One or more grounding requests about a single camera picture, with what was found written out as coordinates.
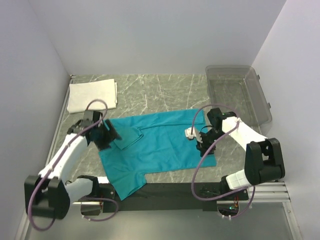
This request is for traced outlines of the teal t shirt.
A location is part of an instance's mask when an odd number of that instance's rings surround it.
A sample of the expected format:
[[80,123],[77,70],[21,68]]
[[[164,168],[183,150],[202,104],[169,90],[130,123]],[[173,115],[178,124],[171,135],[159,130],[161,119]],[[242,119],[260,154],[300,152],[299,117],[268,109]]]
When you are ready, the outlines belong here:
[[99,151],[106,177],[124,200],[146,183],[146,174],[194,169],[201,160],[196,141],[185,136],[205,127],[204,112],[185,109],[110,120],[120,140]]

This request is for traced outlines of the clear plastic bin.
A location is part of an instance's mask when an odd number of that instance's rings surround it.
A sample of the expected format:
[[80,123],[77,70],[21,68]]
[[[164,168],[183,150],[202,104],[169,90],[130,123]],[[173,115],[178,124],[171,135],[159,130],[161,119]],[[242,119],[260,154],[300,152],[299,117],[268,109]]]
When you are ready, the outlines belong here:
[[249,126],[272,121],[270,104],[260,84],[260,76],[249,65],[209,65],[205,68],[207,92],[213,104],[237,110]]

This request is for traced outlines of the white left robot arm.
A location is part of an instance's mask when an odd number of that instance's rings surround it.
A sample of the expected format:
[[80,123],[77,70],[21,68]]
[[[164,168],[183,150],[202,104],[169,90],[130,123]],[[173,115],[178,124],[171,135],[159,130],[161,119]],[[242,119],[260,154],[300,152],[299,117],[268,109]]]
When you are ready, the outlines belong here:
[[45,168],[26,178],[24,196],[29,218],[62,220],[72,203],[101,197],[98,177],[80,175],[72,183],[67,183],[67,178],[90,143],[101,151],[108,149],[111,142],[121,139],[111,121],[104,117],[99,111],[85,110],[83,118],[68,128],[62,146]]

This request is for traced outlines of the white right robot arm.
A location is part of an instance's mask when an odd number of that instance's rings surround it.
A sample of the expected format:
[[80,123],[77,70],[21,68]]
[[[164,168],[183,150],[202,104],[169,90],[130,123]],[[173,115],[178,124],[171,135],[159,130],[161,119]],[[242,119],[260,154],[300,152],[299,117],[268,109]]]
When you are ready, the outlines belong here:
[[220,194],[211,197],[217,200],[271,181],[285,177],[285,165],[281,144],[276,138],[267,138],[253,130],[234,112],[222,112],[220,108],[212,108],[207,117],[211,129],[203,133],[194,126],[189,128],[188,139],[196,139],[196,148],[200,151],[201,167],[208,155],[215,151],[216,144],[226,136],[230,136],[245,151],[244,168],[221,178]]

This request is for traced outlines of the folded white t shirt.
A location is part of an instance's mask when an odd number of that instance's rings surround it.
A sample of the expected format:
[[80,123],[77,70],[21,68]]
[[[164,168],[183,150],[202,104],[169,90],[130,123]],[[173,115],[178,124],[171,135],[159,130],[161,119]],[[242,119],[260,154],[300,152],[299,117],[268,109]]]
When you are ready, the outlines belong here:
[[106,79],[87,83],[72,83],[69,85],[67,111],[70,114],[84,112],[92,100],[102,100],[107,108],[117,107],[117,83],[114,79]]

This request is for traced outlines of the black base crossbar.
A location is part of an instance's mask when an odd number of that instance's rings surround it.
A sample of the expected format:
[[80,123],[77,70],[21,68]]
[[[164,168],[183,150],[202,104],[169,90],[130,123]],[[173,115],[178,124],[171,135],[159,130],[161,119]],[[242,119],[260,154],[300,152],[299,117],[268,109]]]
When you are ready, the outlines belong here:
[[[107,193],[115,190],[111,186],[100,188],[100,193]],[[220,183],[199,182],[195,183],[195,192],[201,198],[212,198],[219,196]],[[232,200],[226,197],[227,201],[239,200],[238,195],[232,194]],[[217,201],[200,201],[192,195],[190,183],[147,183],[142,188],[126,197],[124,200],[116,192],[115,200],[118,203],[119,211],[160,211],[160,210],[203,210],[217,211]],[[245,195],[240,194],[240,200],[245,200]],[[103,213],[112,213],[116,206],[111,202],[103,202]]]

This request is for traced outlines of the aluminium frame rail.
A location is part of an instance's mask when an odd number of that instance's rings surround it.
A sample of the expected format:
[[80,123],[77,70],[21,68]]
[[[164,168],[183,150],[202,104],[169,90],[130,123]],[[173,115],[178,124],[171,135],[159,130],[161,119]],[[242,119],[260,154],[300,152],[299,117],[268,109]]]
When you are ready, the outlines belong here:
[[[111,185],[106,183],[101,184],[100,185],[101,193],[99,196],[101,196],[102,198],[109,198],[109,199],[116,198],[116,190],[109,190],[109,192],[107,190],[106,193],[102,193],[103,187],[111,187]],[[247,189],[244,189],[243,191],[238,191],[233,195],[238,195],[240,200],[240,194],[244,194],[244,200],[241,200],[241,201],[246,201],[252,197],[253,192],[254,192],[254,187],[251,186]],[[80,202],[85,202],[85,199],[92,198],[92,197],[82,196],[81,198],[76,199],[75,193],[71,193],[71,195],[72,196],[70,197],[70,204],[74,204],[74,205],[80,204]],[[231,199],[231,200],[233,199],[231,195],[228,195],[223,199],[219,198],[218,201],[227,201],[226,200],[227,197],[228,199]],[[267,182],[267,183],[263,183],[261,185],[255,186],[255,192],[254,192],[253,198],[257,203],[267,203],[267,202],[281,203],[281,202],[291,201],[284,182]]]

